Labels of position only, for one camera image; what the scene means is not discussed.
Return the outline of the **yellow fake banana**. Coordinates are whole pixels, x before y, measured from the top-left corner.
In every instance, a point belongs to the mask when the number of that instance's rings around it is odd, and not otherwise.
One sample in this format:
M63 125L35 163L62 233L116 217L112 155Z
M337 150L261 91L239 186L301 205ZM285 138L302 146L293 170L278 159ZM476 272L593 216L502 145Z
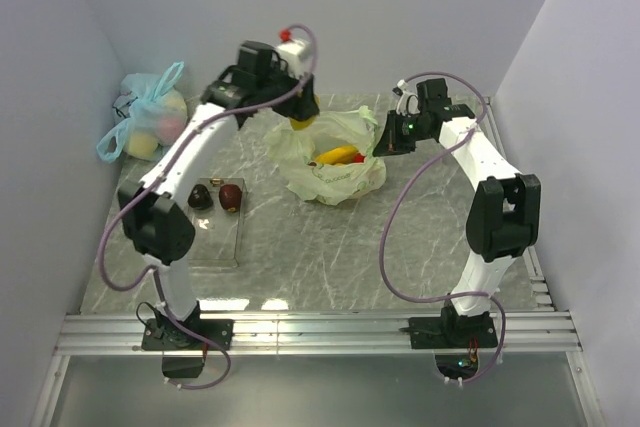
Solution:
M344 145L318 155L314 161L327 165L349 164L357 154L359 150L355 146Z

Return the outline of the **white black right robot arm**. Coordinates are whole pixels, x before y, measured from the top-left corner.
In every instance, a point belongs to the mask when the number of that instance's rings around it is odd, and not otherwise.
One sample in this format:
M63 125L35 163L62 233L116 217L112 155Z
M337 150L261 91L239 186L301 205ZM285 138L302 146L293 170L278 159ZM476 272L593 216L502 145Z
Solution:
M492 348L499 344L489 309L491 297L514 261L538 239L541 183L512 166L488 140L480 124L484 112L454 103L446 74L400 80L395 109L387 114L373 154L397 156L434 140L458 163L474 189L465 224L470 253L460 280L442 301L438 318L409 321L415 348Z

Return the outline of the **dark brown fake fruit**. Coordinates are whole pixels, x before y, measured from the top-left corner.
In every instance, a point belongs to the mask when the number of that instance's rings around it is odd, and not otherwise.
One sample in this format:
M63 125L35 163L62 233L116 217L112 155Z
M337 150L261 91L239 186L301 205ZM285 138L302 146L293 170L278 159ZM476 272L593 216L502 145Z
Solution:
M205 211L213 207L211 194L204 184L196 184L187 199L188 206L196 211Z

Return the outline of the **dark red fake fruit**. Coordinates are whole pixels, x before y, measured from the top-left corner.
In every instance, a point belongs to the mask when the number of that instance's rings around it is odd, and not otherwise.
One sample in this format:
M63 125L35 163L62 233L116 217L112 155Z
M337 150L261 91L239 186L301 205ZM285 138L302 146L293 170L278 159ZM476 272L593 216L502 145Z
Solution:
M242 189L237 184L224 184L219 189L219 203L227 212L237 212L241 208L242 197Z

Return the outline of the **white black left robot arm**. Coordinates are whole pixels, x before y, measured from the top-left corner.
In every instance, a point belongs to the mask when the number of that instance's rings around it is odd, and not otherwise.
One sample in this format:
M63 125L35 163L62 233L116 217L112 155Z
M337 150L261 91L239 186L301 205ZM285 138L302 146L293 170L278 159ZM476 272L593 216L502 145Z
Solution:
M185 209L216 149L260 109L295 121L319 113L314 98L313 41L284 36L277 46L245 41L237 59L209 84L192 120L164 157L138 182L117 192L122 227L146 262L160 300L156 323L177 348L201 337L200 305L188 254L196 229Z

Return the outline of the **yellow fake bell pepper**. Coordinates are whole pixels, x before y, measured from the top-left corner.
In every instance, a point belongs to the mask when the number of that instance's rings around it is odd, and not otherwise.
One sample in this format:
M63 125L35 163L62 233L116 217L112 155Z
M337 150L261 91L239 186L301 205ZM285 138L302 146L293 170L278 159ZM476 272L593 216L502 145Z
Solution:
M299 95L293 114L289 117L289 123L294 131L308 128L320 113L319 97L316 94L309 96Z

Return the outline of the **pale green plastic bag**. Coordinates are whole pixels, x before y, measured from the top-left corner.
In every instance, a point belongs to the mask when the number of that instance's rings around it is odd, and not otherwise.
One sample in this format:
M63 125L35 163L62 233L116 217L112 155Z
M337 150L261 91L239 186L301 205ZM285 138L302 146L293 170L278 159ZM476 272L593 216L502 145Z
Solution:
M324 111L297 130L282 123L264 137L267 157L303 201L335 206L379 189L386 166L373 155L379 123L366 105Z

